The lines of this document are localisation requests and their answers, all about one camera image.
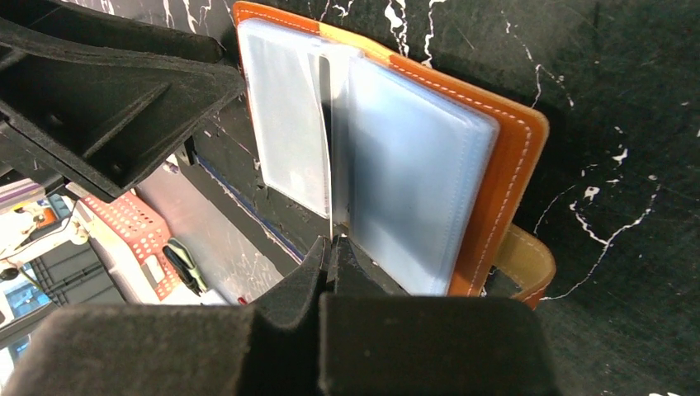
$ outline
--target white stitching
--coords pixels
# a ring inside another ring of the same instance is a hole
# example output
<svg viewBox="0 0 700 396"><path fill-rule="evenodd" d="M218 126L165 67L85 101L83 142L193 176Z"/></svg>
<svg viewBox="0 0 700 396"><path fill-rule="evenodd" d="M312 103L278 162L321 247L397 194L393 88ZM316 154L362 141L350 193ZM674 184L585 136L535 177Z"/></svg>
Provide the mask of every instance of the white stitching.
<svg viewBox="0 0 700 396"><path fill-rule="evenodd" d="M303 31L308 31L308 32L315 33L315 34L318 33L318 32L316 32L316 31L312 31L311 29L307 29L307 28L305 28L305 27L303 27L303 26L301 26L301 25L297 25L297 24L291 23L291 22L289 22L289 21L284 21L284 20L282 20L282 19L275 18L274 16L269 16L269 15L267 15L267 14L262 14L262 13L259 13L259 12L254 12L254 11L249 11L249 10L236 10L236 19L240 19L240 13L241 13L241 12L246 12L246 13L248 13L248 14L253 14L253 15L258 15L258 16L260 16L260 17L267 17L267 18L273 19L274 21L279 21L279 22L281 22L281 23L283 23L283 24L285 24L285 25L297 27L297 28L299 28L299 29L302 29ZM330 37L333 37L333 38L335 38L336 40L338 40L338 37L335 37L335 36L332 35L332 34L326 34L326 35L328 35L328 36L330 36ZM385 56L382 56L381 54L377 53L376 51L374 51L374 50L372 50L372 49L367 49L367 50L370 51L372 54L374 54L377 58L379 58L379 59L385 59ZM418 74L412 73L412 72L410 72L410 71L408 71L408 70L406 70L406 69L404 69L404 68L401 68L400 66L397 66L397 65L395 65L395 64L393 64L393 63L391 63L391 62L390 62L390 66L391 66L392 68L396 68L396 69L398 69L399 71L404 72L404 73L406 73L406 74L408 74L408 75L410 75L410 76L413 76L413 77L417 78L418 80L420 80L420 81L422 81L422 82L424 82L424 83L427 83L428 85L432 85L432 86L434 86L434 87L438 87L438 88L440 88L440 90L442 90L442 91L450 92L452 95L455 95L455 96L459 97L460 99L467 100L467 101L469 101L469 102L471 102L471 103L474 103L475 105L477 105L477 106L479 106L479 107L483 107L483 108L486 108L486 109L495 111L496 113L503 114L504 116L507 116L507 117L510 118L511 120L516 120L516 121L518 122L518 124L524 125L524 129L527 131L527 135L526 135L526 137L525 137L525 146L524 146L524 148L523 148L521 157L520 157L520 159L518 160L518 166L515 168L515 171L513 172L513 176L512 176L511 179L510 179L510 183L508 184L508 189L506 190L503 203L501 204L501 207L500 207L500 209L499 209L499 212L498 212L498 214L496 215L496 219L495 219L495 221L494 221L494 226L491 228L491 231L490 231L490 233L489 233L489 237L486 239L486 244L484 245L484 250L481 252L481 257L479 258L479 263L476 264L476 269L475 269L475 271L474 271L474 275L473 275L472 278L471 278L471 283L470 283L470 285L469 285L469 290L466 292L468 295L470 295L470 294L471 294L471 291L474 289L474 282L476 281L476 276L479 274L479 269L481 268L481 264L483 264L483 262L484 262L484 259L485 259L485 256L486 256L486 251L488 250L489 245L491 244L491 239L492 239L493 236L494 236L496 227L498 227L499 221L500 221L500 219L501 219L501 216L503 215L503 212L504 212L504 210L505 210L505 206L506 206L506 204L508 204L508 199L509 199L509 197L510 197L511 190L513 189L513 185L515 184L515 181L518 179L518 174L520 173L520 169L522 168L521 165L523 164L523 160L525 159L525 156L527 155L527 151L530 149L530 138L532 137L532 129L530 128L530 126L529 126L524 120L521 120L521 119L516 118L515 115L512 115L512 114L508 113L507 111L502 111L502 110L499 110L499 109L495 109L495 108L493 108L492 106L485 105L484 103L482 103L482 102L480 102L480 101L475 101L474 99L472 99L472 98L470 98L470 97L466 97L466 96L464 96L464 95L458 93L457 91L455 91L455 90L453 90L453 89L449 89L449 88L447 88L447 87L444 87L443 85L441 85L441 84L439 84L439 83L437 83L437 82L433 82L433 81L427 80L426 78L423 78L423 77L419 76Z"/></svg>
<svg viewBox="0 0 700 396"><path fill-rule="evenodd" d="M544 285L543 287L541 287L541 288L539 288L539 289L533 291L533 292L530 293L529 295L527 295L527 297L525 297L525 298L523 299L523 303L524 303L524 302L527 302L529 299L531 299L531 297L533 297L533 296L536 295L537 293L539 293L539 292L543 291L544 289L546 289L546 287L547 287L548 285L549 285L549 284L546 284L546 285Z"/></svg>

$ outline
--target tan leather tab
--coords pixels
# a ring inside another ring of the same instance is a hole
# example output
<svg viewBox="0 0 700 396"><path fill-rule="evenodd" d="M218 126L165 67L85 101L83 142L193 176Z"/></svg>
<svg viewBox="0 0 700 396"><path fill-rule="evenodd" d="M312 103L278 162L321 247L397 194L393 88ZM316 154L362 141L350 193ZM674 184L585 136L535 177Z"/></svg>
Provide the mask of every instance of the tan leather tab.
<svg viewBox="0 0 700 396"><path fill-rule="evenodd" d="M501 243L495 266L520 286L513 296L535 309L556 272L554 257L544 243L512 225Z"/></svg>
<svg viewBox="0 0 700 396"><path fill-rule="evenodd" d="M260 18L298 31L305 31L306 33L314 35L319 34L319 23L317 21L292 14L291 12L263 6L262 4L236 2L234 4L233 14L236 26L246 19Z"/></svg>

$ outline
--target black foam padding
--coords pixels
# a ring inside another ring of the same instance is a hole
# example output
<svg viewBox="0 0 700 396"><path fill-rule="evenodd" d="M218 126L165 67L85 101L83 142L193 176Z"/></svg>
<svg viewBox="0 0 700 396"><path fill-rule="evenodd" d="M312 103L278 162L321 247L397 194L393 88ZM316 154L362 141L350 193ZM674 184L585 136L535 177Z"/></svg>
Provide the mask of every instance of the black foam padding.
<svg viewBox="0 0 700 396"><path fill-rule="evenodd" d="M320 300L327 395L557 395L535 314L511 299Z"/></svg>
<svg viewBox="0 0 700 396"><path fill-rule="evenodd" d="M32 335L2 394L236 394L254 315L252 307L64 307Z"/></svg>
<svg viewBox="0 0 700 396"><path fill-rule="evenodd" d="M0 113L10 127L3 134L102 200L146 178L201 119L244 89L236 68L212 63L222 55L213 39L94 12L56 12L78 15L102 34L88 40L89 32L27 22L34 14L0 12L27 24L0 18ZM54 13L47 18L61 22ZM145 44L135 42L139 33ZM183 51L174 49L184 42Z"/></svg>

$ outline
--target red perforated basket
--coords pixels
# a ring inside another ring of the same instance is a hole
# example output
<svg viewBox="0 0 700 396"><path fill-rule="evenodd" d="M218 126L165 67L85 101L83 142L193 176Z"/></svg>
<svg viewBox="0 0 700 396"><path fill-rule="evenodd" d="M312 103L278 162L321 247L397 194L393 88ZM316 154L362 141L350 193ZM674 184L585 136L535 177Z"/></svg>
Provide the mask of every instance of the red perforated basket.
<svg viewBox="0 0 700 396"><path fill-rule="evenodd" d="M140 266L147 258L155 256L165 275L154 289L160 301L182 283L163 255L163 246L170 239L168 225L138 196L127 192L110 204L94 196L86 196L81 201L129 246Z"/></svg>

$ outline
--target cable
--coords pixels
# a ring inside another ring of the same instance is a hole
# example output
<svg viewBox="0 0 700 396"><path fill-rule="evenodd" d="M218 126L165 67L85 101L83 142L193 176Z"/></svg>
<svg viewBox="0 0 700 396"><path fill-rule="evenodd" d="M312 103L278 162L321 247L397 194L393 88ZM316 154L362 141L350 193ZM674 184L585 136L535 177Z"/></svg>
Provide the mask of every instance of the cable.
<svg viewBox="0 0 700 396"><path fill-rule="evenodd" d="M48 234L46 234L46 235L41 236L41 237L38 238L38 239L35 239L35 240L29 242L28 244L22 246L22 248L21 248L20 250L18 250L17 252L14 252L14 253L11 254L10 256L7 256L7 257L0 257L0 260L8 260L8 259L10 259L10 258L13 258L13 257L15 257L16 255L18 255L18 254L24 252L26 249L31 248L31 245L33 245L33 244L39 242L41 239L46 238L46 237L48 237L49 235L52 235L52 234L54 234L54 233L61 233L61 232L65 231L65 229L67 229L68 226L70 225L70 220L73 218L73 213L75 212L75 210L76 210L77 208L78 208L78 202L76 201L76 202L75 202L75 205L73 205L73 208L70 210L70 214L69 214L68 217L66 218L66 219L68 219L68 221L66 222L66 224L65 224L63 227L61 227L61 229L52 231L52 232L50 232L50 233L48 233Z"/></svg>

